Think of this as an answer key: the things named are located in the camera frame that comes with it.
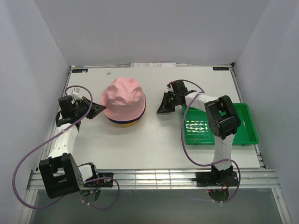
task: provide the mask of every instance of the sticker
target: sticker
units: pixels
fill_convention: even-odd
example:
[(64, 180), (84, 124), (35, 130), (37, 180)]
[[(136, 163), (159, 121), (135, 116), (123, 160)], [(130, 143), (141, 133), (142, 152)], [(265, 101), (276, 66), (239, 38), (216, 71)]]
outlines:
[(213, 67), (214, 71), (229, 71), (229, 67)]
[(73, 69), (71, 72), (72, 73), (83, 73), (83, 72), (87, 72), (88, 69)]

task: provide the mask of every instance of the pink hat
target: pink hat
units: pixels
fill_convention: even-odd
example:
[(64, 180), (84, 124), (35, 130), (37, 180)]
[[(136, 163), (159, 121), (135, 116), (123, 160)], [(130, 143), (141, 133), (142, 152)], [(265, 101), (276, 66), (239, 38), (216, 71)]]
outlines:
[(111, 120), (135, 120), (145, 110), (145, 95), (135, 79), (117, 78), (103, 91), (100, 104)]

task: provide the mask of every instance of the cable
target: cable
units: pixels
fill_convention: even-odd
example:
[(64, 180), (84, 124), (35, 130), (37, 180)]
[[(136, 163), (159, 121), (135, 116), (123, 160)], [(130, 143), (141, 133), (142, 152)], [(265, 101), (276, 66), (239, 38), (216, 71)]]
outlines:
[(95, 189), (93, 189), (92, 191), (95, 192), (96, 190), (98, 190), (99, 188), (101, 188), (101, 185), (96, 187)]
[(228, 188), (229, 188), (229, 181), (228, 181), (228, 186), (226, 187), (226, 189), (225, 189), (225, 190), (228, 190)]
[(90, 206), (92, 206), (96, 209), (99, 209), (99, 210), (107, 210), (107, 209), (110, 209), (112, 206), (115, 205), (115, 203), (118, 201), (118, 198), (120, 196), (120, 190), (121, 190), (120, 185), (119, 185), (119, 183), (116, 179), (114, 179), (112, 177), (105, 176), (105, 177), (99, 177), (99, 178), (96, 178), (96, 179), (93, 179), (93, 180), (86, 181), (85, 183), (90, 183), (90, 182), (93, 182), (93, 181), (99, 181), (99, 180), (105, 180), (105, 179), (110, 179), (110, 180), (114, 181), (117, 184), (117, 195), (116, 195), (116, 199), (114, 200), (114, 202), (111, 205), (109, 205), (107, 207), (104, 207), (104, 208), (101, 208), (101, 207), (99, 207), (95, 204), (92, 204), (90, 202), (86, 202), (86, 201), (82, 200), (83, 203), (86, 203), (86, 204), (88, 204), (88, 205), (90, 205)]
[(221, 162), (224, 162), (224, 161), (231, 161), (232, 163), (235, 164), (237, 170), (238, 170), (238, 174), (239, 174), (239, 180), (238, 180), (238, 184), (237, 184), (237, 187), (235, 189), (235, 192), (232, 194), (232, 196), (230, 198), (228, 198), (227, 200), (225, 201), (216, 201), (218, 203), (226, 203), (226, 202), (229, 202), (231, 199), (234, 198), (234, 196), (236, 195), (236, 193), (238, 192), (238, 189), (240, 187), (240, 182), (241, 182), (241, 171), (240, 171), (240, 168), (238, 166), (238, 164), (232, 160), (232, 159), (223, 159), (223, 160), (219, 160), (219, 161), (216, 161), (216, 162), (212, 162), (212, 163), (209, 163), (209, 164), (200, 164), (200, 163), (197, 163), (195, 162), (194, 160), (191, 159), (191, 157), (188, 155), (187, 153), (187, 150), (186, 150), (186, 147), (185, 147), (185, 142), (184, 142), (184, 123), (185, 123), (185, 119), (186, 119), (186, 115), (188, 113), (188, 110), (189, 108), (191, 107), (191, 105), (193, 104), (193, 102), (195, 101), (195, 99), (200, 95), (201, 92), (199, 92), (198, 94), (195, 95), (195, 97), (192, 99), (192, 101), (190, 102), (190, 104), (187, 106), (186, 110), (185, 110), (185, 113), (183, 115), (183, 120), (182, 120), (182, 124), (181, 124), (181, 142), (182, 142), (182, 147), (183, 147), (183, 150), (184, 150), (184, 153), (186, 155), (186, 157), (188, 158), (188, 160), (197, 165), (197, 166), (200, 166), (200, 167), (209, 167), (209, 166), (212, 166), (212, 165), (215, 165), (215, 164), (218, 164), (218, 163), (221, 163)]
[(197, 85), (196, 83), (194, 83), (192, 81), (189, 81), (189, 80), (186, 80), (186, 79), (178, 79), (178, 80), (172, 81), (172, 83), (176, 82), (176, 81), (184, 81), (184, 82), (191, 83), (191, 84), (195, 85), (197, 88), (199, 88), (201, 90), (201, 92), (199, 92), (199, 93), (206, 93), (199, 85)]
[[(78, 87), (78, 88), (82, 88), (82, 89), (86, 90), (86, 91), (88, 92), (88, 94), (90, 95), (90, 102), (93, 101), (93, 96), (92, 96), (91, 92), (90, 92), (87, 88), (85, 88), (85, 87), (83, 87), (83, 86), (81, 86), (81, 85), (72, 85), (72, 86), (67, 87), (67, 88), (65, 89), (65, 94), (66, 94), (66, 91), (67, 91), (68, 89), (73, 88), (73, 87)], [(57, 138), (57, 137), (59, 137), (60, 135), (62, 135), (65, 131), (67, 131), (68, 129), (70, 129), (71, 127), (73, 127), (73, 126), (76, 125), (77, 123), (79, 123), (83, 118), (85, 118), (85, 117), (88, 115), (88, 113), (90, 112), (91, 108), (92, 108), (92, 103), (90, 103), (90, 105), (89, 105), (89, 107), (88, 107), (88, 110), (87, 110), (86, 114), (83, 115), (83, 117), (81, 117), (81, 118), (80, 118), (79, 120), (77, 120), (76, 122), (70, 124), (70, 125), (69, 125), (66, 129), (64, 129), (62, 132), (60, 132), (60, 133), (54, 135), (54, 136), (53, 136), (52, 138), (50, 138), (49, 140), (45, 141), (45, 142), (42, 143), (41, 145), (39, 145), (39, 146), (35, 147), (34, 149), (32, 149), (29, 153), (27, 153), (27, 154), (20, 160), (20, 162), (19, 162), (18, 165), (16, 166), (16, 168), (15, 168), (15, 170), (14, 170), (14, 174), (13, 174), (13, 191), (14, 191), (14, 194), (15, 194), (15, 196), (17, 197), (17, 199), (18, 199), (23, 205), (25, 205), (26, 207), (31, 208), (31, 209), (45, 209), (45, 208), (48, 208), (48, 207), (50, 207), (51, 205), (55, 204), (56, 202), (60, 201), (60, 200), (63, 198), (63, 196), (62, 196), (62, 197), (58, 198), (57, 200), (51, 202), (50, 204), (47, 204), (47, 205), (44, 205), (44, 206), (32, 206), (32, 205), (26, 203), (26, 202), (20, 197), (20, 195), (19, 195), (19, 193), (18, 193), (18, 191), (17, 191), (17, 189), (16, 189), (16, 185), (15, 185), (16, 175), (17, 175), (17, 172), (18, 172), (18, 170), (19, 170), (21, 164), (25, 161), (25, 159), (27, 159), (27, 158), (28, 158), (31, 154), (33, 154), (36, 150), (40, 149), (40, 148), (43, 147), (44, 145), (46, 145), (46, 144), (48, 144), (49, 142), (53, 141), (55, 138)]]

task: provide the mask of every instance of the plastic tray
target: plastic tray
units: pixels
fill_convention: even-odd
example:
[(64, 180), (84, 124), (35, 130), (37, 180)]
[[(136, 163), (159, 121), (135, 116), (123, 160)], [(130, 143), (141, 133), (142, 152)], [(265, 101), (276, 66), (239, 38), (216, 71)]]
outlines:
[[(252, 145), (258, 143), (250, 110), (247, 104), (235, 103), (235, 109), (241, 120), (241, 126), (235, 135), (233, 145)], [(214, 135), (210, 131), (206, 113), (190, 108), (185, 119), (185, 141), (187, 145), (214, 145)]]

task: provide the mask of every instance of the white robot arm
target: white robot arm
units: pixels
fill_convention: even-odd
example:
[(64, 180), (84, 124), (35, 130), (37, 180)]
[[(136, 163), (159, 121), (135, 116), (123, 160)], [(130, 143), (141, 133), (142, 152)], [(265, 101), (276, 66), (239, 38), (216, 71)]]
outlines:
[[(56, 116), (56, 126), (58, 132), (64, 133), (56, 139), (48, 158), (39, 163), (49, 198), (81, 191), (86, 180), (98, 178), (97, 169), (93, 163), (77, 166), (72, 156), (81, 122), (67, 130), (66, 128), (83, 117), (90, 106), (91, 110), (86, 116), (88, 119), (93, 119), (106, 108), (90, 102), (85, 97), (81, 98), (78, 88), (73, 90), (71, 96), (61, 97), (58, 101), (61, 111)], [(64, 173), (57, 175), (58, 170), (62, 170)]]
[(232, 144), (237, 129), (241, 125), (240, 118), (231, 99), (228, 96), (211, 97), (205, 94), (198, 95), (196, 91), (188, 91), (183, 80), (170, 82), (167, 86), (169, 88), (172, 87), (173, 91), (164, 93), (157, 113), (173, 112), (175, 111), (175, 106), (188, 106), (191, 101), (193, 101), (191, 107), (206, 112), (209, 128), (215, 136), (213, 162), (228, 159), (212, 165), (212, 174), (210, 176), (214, 183), (227, 181), (233, 174), (233, 166), (230, 161)]
[[(197, 92), (190, 93), (185, 97), (186, 105), (189, 105), (190, 102), (197, 95)], [(211, 101), (217, 101), (218, 97), (210, 97), (205, 94), (200, 94), (192, 104), (192, 107), (206, 112), (205, 104)], [(219, 136), (215, 136), (215, 153), (213, 162), (222, 160), (222, 159), (231, 159), (232, 156), (232, 146), (235, 134), (230, 134), (226, 136), (225, 139), (222, 139)], [(215, 164), (215, 167), (221, 171), (230, 168), (232, 165), (231, 161), (224, 161), (218, 164)]]

